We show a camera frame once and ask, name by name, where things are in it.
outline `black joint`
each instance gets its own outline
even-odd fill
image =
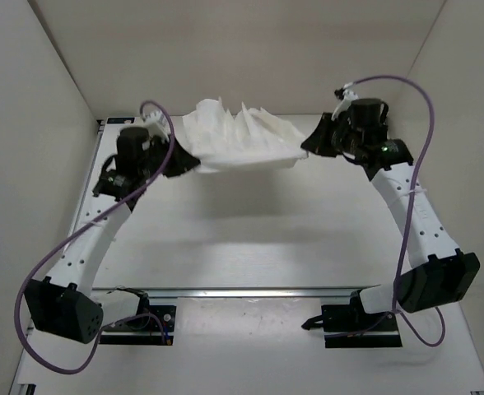
[[[158,142],[155,146],[157,155],[163,160],[169,150],[169,142]],[[176,140],[175,148],[165,167],[163,175],[167,178],[178,177],[200,165],[200,160],[189,154]]]
[[[65,288],[32,279],[25,299],[37,330],[87,344],[99,330],[92,319],[104,314],[96,302],[75,288],[75,284]]]
[[[480,269],[474,253],[462,253],[438,258],[404,273],[398,284],[398,303],[408,313],[460,301]]]
[[[344,88],[341,88],[341,89],[336,89],[333,94],[335,95],[335,97],[337,97],[339,100],[343,100],[344,99]]]
[[[300,148],[315,155],[335,158],[339,152],[332,144],[332,136],[338,125],[338,121],[332,121],[332,113],[323,113],[314,132],[302,142]]]
[[[398,327],[395,318],[385,312],[368,314],[361,303],[361,290],[350,294],[348,304],[325,304],[323,309],[323,329],[325,332],[393,332]]]
[[[412,165],[413,161],[412,154],[402,140],[385,140],[380,144],[370,146],[369,162],[363,167],[371,181],[381,169],[389,171],[393,165],[402,163]]]
[[[309,331],[310,329],[322,328],[323,327],[323,316],[318,315],[316,317],[312,317],[306,320],[305,323],[300,325],[305,331]]]

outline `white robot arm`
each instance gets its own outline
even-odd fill
[[[89,208],[82,213],[81,226],[93,222],[92,227],[67,246],[42,281],[32,279],[24,290],[38,330],[88,343],[106,325],[148,311],[147,294],[139,290],[118,287],[97,299],[91,298],[91,290],[101,261],[141,194],[128,198],[161,167],[169,145],[157,113],[141,127],[129,126],[120,132],[117,153],[104,163]],[[199,164],[175,140],[163,174],[178,176]],[[116,206],[119,201],[126,204]]]
[[[323,114],[301,147],[320,156],[343,156],[360,165],[387,203],[402,235],[414,194],[407,242],[411,270],[392,283],[352,294],[351,305],[360,310],[358,314],[377,314],[393,311],[397,301],[398,309],[413,313],[461,300],[480,263],[474,253],[462,253],[447,234],[419,180],[411,190],[414,160],[403,141],[388,139],[389,107],[379,99],[358,99],[349,86],[335,95],[341,102],[333,114]]]

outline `white wall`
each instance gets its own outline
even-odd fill
[[[319,114],[345,81],[407,73],[443,1],[32,0],[101,118],[146,97],[186,114],[219,95],[237,111]]]
[[[410,77],[437,113],[421,179],[449,232],[482,263],[463,310],[484,365],[484,2],[447,2]],[[417,156],[428,122],[421,98],[404,90],[392,109],[397,135]]]
[[[67,231],[95,130],[27,2],[0,0],[0,394],[21,355],[16,290]]]

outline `white cloth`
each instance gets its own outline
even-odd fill
[[[235,118],[221,99],[205,99],[184,116],[189,153],[202,162],[198,172],[292,167],[308,156],[305,136],[292,123],[265,109],[245,108]]]

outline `white table surface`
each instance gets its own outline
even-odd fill
[[[309,135],[320,116],[284,118]],[[181,136],[181,117],[174,122]],[[122,127],[105,127],[88,197]],[[391,281],[400,242],[382,197],[343,159],[189,173],[147,190],[94,287],[371,286]]]
[[[180,299],[172,347],[100,346],[89,367],[61,376],[25,357],[18,383],[35,395],[470,395],[484,373],[457,304],[443,308],[441,347],[420,344],[401,320],[403,348],[329,350],[320,331],[300,324],[320,314],[318,299]],[[413,314],[422,335],[440,334],[434,310]],[[90,351],[41,332],[30,337],[47,360],[66,368]]]
[[[305,133],[318,116],[285,117]],[[181,131],[181,118],[175,119]],[[114,152],[108,125],[91,175]],[[293,169],[161,179],[117,235],[95,287],[368,286],[390,281],[400,235],[363,171],[310,157]],[[26,354],[17,383],[35,395],[469,394],[484,372],[458,304],[442,308],[447,337],[423,346],[398,319],[403,348],[326,350],[322,332],[300,325],[320,314],[317,298],[185,299],[172,347],[100,346],[76,376],[53,374]],[[413,314],[434,341],[434,310]],[[47,360],[78,366],[89,346],[34,331]]]

